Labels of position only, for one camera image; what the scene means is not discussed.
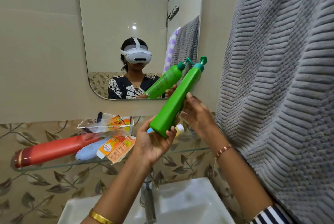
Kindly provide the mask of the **person's left hand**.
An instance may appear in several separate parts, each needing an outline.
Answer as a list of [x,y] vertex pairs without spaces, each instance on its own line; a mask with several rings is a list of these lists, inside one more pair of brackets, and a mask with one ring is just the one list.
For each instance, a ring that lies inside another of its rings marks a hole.
[[136,140],[129,158],[130,163],[140,166],[153,167],[153,165],[169,150],[176,135],[175,127],[166,131],[167,138],[155,134],[154,140]]

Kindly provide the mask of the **person's right hand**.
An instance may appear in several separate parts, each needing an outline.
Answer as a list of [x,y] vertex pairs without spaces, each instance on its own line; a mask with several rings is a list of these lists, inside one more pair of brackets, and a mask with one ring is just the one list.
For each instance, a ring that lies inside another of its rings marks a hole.
[[194,109],[194,125],[190,126],[199,138],[206,142],[213,154],[217,154],[219,150],[228,145],[228,141],[212,118],[211,112],[196,96],[188,92],[184,106]]

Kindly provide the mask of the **green pump bottle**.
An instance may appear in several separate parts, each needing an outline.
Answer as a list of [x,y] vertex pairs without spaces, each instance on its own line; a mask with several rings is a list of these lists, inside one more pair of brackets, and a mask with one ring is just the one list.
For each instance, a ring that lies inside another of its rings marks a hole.
[[148,133],[155,132],[163,138],[167,138],[166,131],[169,131],[172,126],[176,127],[176,117],[183,108],[186,95],[200,80],[206,63],[207,57],[202,56],[200,62],[196,63],[185,74],[174,93],[150,123]]

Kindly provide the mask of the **person's left forearm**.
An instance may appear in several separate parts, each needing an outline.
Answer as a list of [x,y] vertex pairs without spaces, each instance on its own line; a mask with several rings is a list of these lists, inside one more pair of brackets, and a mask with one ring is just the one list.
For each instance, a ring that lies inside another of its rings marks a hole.
[[[123,224],[150,169],[151,167],[140,166],[138,163],[130,163],[128,159],[109,188],[94,205],[94,211],[115,224]],[[91,219],[88,214],[80,224],[99,223]]]

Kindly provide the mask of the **person's right forearm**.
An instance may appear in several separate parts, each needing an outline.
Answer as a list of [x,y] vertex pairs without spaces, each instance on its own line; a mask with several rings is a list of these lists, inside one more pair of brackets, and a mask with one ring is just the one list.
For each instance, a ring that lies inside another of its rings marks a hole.
[[231,145],[219,150],[215,158],[247,221],[274,205],[255,172]]

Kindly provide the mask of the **clear plastic packet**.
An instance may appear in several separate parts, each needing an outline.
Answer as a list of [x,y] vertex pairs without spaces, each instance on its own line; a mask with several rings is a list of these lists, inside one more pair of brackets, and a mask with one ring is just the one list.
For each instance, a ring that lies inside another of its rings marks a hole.
[[119,116],[99,112],[97,118],[81,121],[77,129],[85,133],[109,133],[121,132],[131,134],[134,126],[134,119],[131,116]]

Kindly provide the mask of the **orange carton box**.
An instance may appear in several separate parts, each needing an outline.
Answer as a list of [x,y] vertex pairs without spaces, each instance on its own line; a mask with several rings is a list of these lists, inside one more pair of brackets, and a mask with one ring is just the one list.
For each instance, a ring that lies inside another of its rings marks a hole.
[[107,158],[112,163],[120,162],[128,152],[134,147],[136,137],[134,136],[115,136],[106,141],[96,154],[100,159]]

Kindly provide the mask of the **light blue bottle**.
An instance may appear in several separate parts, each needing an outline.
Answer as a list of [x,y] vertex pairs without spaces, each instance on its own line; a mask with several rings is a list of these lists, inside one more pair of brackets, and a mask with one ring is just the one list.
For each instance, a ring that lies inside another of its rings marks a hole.
[[83,147],[80,151],[76,153],[75,160],[83,162],[98,157],[98,149],[103,146],[108,140],[109,138],[104,138]]

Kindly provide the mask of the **chrome faucet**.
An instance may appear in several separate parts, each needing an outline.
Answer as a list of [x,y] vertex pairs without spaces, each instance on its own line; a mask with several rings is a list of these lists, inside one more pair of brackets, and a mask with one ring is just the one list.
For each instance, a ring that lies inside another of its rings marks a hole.
[[153,172],[154,169],[151,168],[140,190],[140,205],[145,209],[145,224],[155,224],[157,222],[153,189],[158,189],[159,186],[153,178]]

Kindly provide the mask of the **glass shelf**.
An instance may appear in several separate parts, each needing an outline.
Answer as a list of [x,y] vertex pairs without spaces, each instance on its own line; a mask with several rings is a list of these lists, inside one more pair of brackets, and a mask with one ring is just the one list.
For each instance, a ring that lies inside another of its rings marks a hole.
[[[165,155],[171,155],[171,154],[176,154],[176,153],[188,153],[188,152],[195,152],[195,151],[202,151],[202,150],[209,150],[209,147],[200,147],[200,148],[193,148],[193,149],[184,149],[184,150],[177,150],[175,149],[174,151],[169,150]],[[130,150],[124,158],[118,160],[117,162],[121,162],[128,158],[128,156],[131,154],[132,150]],[[91,164],[91,163],[111,163],[111,161],[107,158],[104,157],[103,159],[99,159],[98,157],[95,157],[90,160],[86,161],[78,161],[73,159],[74,155],[69,155],[67,157],[63,157],[60,159],[55,159],[51,160],[48,162],[36,164],[36,165],[30,165],[30,166],[25,166],[25,167],[20,167],[20,168],[15,168],[14,164],[11,164],[11,169],[19,172],[19,171],[36,171],[36,170],[43,170],[43,169],[51,169],[51,168],[60,168],[60,167],[73,167],[73,166],[80,166],[80,165],[85,165],[85,164]]]

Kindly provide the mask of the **white sink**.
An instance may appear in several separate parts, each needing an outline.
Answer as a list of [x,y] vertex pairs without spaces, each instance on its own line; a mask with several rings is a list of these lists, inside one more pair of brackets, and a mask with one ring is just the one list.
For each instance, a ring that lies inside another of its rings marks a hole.
[[[101,196],[69,200],[57,224],[80,224]],[[136,197],[123,224],[144,224]],[[157,224],[236,224],[208,178],[163,184],[153,190]]]

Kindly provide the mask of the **red bottle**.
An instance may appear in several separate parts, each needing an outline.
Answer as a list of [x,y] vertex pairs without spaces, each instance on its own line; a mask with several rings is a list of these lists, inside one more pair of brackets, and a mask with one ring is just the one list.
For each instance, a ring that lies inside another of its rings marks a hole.
[[16,170],[76,154],[85,146],[95,143],[99,139],[98,133],[80,134],[29,146],[15,152],[11,159],[11,167]]

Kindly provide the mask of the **gold bangle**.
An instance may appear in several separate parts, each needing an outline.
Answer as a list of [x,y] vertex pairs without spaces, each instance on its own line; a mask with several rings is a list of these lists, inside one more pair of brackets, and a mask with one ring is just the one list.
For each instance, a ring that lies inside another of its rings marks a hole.
[[94,211],[94,209],[91,209],[89,212],[89,217],[99,224],[115,224],[111,220],[103,217],[102,215],[98,214],[97,212]]

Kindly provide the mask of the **grey ribbed towel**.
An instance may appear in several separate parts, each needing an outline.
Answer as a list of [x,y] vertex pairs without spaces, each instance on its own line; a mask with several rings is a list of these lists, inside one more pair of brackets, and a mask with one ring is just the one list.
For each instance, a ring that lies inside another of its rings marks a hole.
[[334,224],[334,0],[238,0],[219,128],[299,223]]

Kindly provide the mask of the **striped sleeve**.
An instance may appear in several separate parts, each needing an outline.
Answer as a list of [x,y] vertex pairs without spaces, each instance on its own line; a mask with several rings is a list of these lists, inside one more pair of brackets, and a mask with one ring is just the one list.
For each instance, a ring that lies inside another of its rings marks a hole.
[[296,224],[296,222],[280,205],[275,204],[258,213],[249,224]]

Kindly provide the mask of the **wall mirror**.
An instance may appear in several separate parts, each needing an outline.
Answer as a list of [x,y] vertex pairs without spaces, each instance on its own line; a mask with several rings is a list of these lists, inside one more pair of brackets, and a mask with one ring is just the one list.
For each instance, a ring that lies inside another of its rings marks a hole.
[[196,63],[202,0],[79,1],[98,96],[168,98]]

